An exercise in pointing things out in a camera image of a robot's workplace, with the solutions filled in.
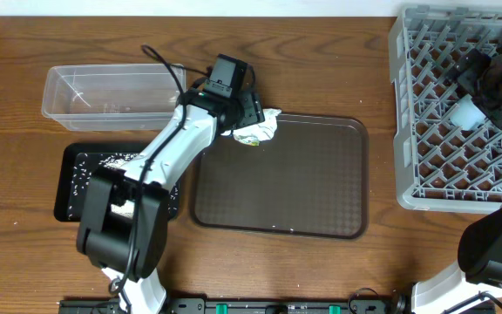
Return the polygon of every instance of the wooden table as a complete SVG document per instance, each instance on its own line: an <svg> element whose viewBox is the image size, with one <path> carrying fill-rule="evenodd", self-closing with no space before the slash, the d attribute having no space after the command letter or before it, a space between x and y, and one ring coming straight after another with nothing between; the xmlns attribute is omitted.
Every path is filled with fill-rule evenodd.
<svg viewBox="0 0 502 314"><path fill-rule="evenodd" d="M395 100L387 34L394 18L0 17L0 312L56 313L65 297L107 297L107 279L75 249L76 223L53 218L62 153L81 140L153 132L74 133L40 114L54 65L171 62L205 68L217 53L248 61L266 106L349 116L370 135L370 225L344 242L204 229L187 199L171 222L160 279L209 297L389 295L452 263L479 215L409 211L396 201ZM186 181L193 177L189 169Z"/></svg>

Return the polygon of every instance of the gray dish rack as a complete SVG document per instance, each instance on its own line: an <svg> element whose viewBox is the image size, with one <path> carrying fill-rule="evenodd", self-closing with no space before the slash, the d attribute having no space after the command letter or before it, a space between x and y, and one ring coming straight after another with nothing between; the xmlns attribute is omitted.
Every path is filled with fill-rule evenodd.
<svg viewBox="0 0 502 314"><path fill-rule="evenodd" d="M409 6L389 34L397 102L394 159L404 208L489 214L502 202L502 130L450 122L464 92L444 75L471 49L490 56L502 10Z"/></svg>

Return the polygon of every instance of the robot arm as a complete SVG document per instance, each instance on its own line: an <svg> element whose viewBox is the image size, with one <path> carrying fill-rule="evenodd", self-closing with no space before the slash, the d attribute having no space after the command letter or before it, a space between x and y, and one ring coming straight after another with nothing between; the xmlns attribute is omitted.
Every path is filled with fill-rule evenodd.
<svg viewBox="0 0 502 314"><path fill-rule="evenodd" d="M466 229L456 262L414 285L411 312L461 313L488 296L502 297L502 208Z"/></svg>
<svg viewBox="0 0 502 314"><path fill-rule="evenodd" d="M161 309L166 291L156 265L166 246L169 190L218 135L264 121L254 79L253 67L219 55L203 90L191 88L180 95L172 120L139 156L120 169L99 167L93 172L77 250L110 277L112 287L126 274L129 280L120 294L123 310L128 304L137 314ZM134 208L141 185L137 214L112 210Z"/></svg>

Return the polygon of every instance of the speckled black tray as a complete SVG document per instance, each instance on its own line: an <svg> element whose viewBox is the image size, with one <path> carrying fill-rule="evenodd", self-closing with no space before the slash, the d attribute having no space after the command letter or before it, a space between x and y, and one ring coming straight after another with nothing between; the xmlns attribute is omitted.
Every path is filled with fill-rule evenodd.
<svg viewBox="0 0 502 314"><path fill-rule="evenodd" d="M94 171L100 165L115 160L130 160L148 143L75 143L63 154L58 195L53 214L61 222L79 222L85 204L86 189ZM175 185L170 194L170 217L177 215L180 205L180 186Z"/></svg>
<svg viewBox="0 0 502 314"><path fill-rule="evenodd" d="M278 117L272 140L219 138L200 158L202 226L354 239L368 222L368 134L355 119Z"/></svg>

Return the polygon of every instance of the plastic bin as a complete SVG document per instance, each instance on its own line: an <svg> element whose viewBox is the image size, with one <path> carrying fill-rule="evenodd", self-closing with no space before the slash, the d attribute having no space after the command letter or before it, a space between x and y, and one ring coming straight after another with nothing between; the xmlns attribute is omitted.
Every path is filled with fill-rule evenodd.
<svg viewBox="0 0 502 314"><path fill-rule="evenodd" d="M185 89L185 70L173 69ZM72 131L161 129L179 94L163 65L55 66L45 82L42 114Z"/></svg>
<svg viewBox="0 0 502 314"><path fill-rule="evenodd" d="M389 35L397 102L397 199L407 209L483 213L502 202L502 130L450 122L464 95L444 77L471 49L494 56L502 10L408 6Z"/></svg>

